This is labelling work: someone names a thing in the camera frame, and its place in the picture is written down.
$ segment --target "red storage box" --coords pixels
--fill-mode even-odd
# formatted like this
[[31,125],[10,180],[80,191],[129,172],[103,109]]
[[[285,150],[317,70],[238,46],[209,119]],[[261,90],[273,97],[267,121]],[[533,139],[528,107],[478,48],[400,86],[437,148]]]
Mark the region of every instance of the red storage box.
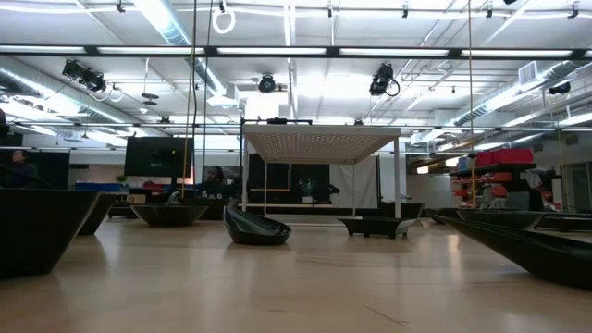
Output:
[[493,164],[493,152],[477,153],[477,167],[485,167]]
[[493,164],[533,163],[533,152],[528,148],[499,149],[493,153]]

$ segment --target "television screen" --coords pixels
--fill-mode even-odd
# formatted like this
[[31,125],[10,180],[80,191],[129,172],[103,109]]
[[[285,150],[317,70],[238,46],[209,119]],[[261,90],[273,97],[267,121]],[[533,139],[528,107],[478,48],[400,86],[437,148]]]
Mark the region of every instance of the television screen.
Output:
[[184,138],[128,138],[126,149],[126,176],[191,177],[193,140],[187,141],[185,158]]

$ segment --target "ventilation duct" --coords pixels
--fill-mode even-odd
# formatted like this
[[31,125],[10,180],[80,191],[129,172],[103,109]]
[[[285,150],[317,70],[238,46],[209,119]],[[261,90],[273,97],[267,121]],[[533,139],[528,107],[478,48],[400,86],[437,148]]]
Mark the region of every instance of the ventilation duct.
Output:
[[[168,0],[133,0],[133,3],[168,44],[192,46],[191,34],[185,30],[183,22],[180,21]],[[185,58],[185,61],[191,67],[191,59]],[[226,83],[211,66],[205,65],[203,59],[195,58],[193,70],[195,75],[205,83],[210,94],[214,96],[226,94]]]
[[[460,127],[471,121],[471,118],[476,119],[477,117],[516,102],[526,97],[532,91],[551,88],[560,83],[570,81],[573,79],[569,77],[570,74],[588,64],[586,61],[562,61],[560,63],[536,62],[536,66],[531,67],[536,68],[536,74],[526,84],[521,84],[518,78],[504,84],[497,90],[479,99],[475,103],[476,107],[473,109],[473,112],[471,112],[471,106],[468,105],[459,111],[460,116],[451,120],[445,126]],[[445,132],[445,130],[434,129],[429,132],[415,133],[412,136],[412,144],[430,142]]]
[[[50,78],[19,62],[18,60],[0,56],[0,81],[3,86],[18,87],[26,95],[42,99],[46,106],[58,112],[89,114],[85,120],[99,123],[137,123],[138,119],[115,109],[112,106],[98,102],[86,92],[74,89],[59,80]],[[166,136],[158,129],[145,129],[149,134]]]

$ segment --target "black boat-shaped structure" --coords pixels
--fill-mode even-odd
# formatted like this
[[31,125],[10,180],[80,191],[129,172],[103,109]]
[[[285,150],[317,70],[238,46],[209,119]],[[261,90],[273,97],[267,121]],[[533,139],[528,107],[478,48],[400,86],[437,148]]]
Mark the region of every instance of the black boat-shaped structure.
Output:
[[193,225],[207,207],[180,204],[136,204],[131,209],[150,227],[173,228]]
[[592,215],[574,213],[546,213],[536,228],[550,228],[561,232],[592,230]]
[[0,189],[0,278],[51,272],[100,194]]
[[117,194],[112,193],[102,193],[99,196],[99,200],[97,200],[96,205],[94,206],[91,214],[86,219],[82,228],[78,232],[79,236],[91,236],[94,235],[96,230],[99,228],[107,213],[109,213],[109,209],[115,202],[117,198]]
[[464,221],[518,229],[533,228],[544,215],[543,212],[504,210],[460,210],[457,213]]
[[292,232],[281,222],[228,206],[224,209],[224,222],[228,234],[238,244],[280,245]]
[[438,224],[444,224],[438,216],[459,218],[459,215],[456,213],[459,211],[458,208],[426,208],[424,211],[427,217],[433,219]]
[[391,218],[391,217],[362,217],[362,218],[340,218],[348,229],[350,236],[356,233],[363,234],[364,237],[370,235],[386,235],[395,239],[397,235],[407,236],[409,227],[417,218]]
[[592,289],[592,243],[457,218],[440,218],[538,278]]

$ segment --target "air vent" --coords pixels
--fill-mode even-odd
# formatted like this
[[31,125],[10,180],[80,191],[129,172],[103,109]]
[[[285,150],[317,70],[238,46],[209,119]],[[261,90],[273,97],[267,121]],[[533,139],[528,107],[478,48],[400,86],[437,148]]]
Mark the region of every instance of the air vent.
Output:
[[568,136],[565,138],[566,145],[574,145],[579,143],[579,137],[577,135]]
[[524,86],[530,82],[537,80],[537,62],[533,61],[528,65],[518,69],[518,79],[520,85]]

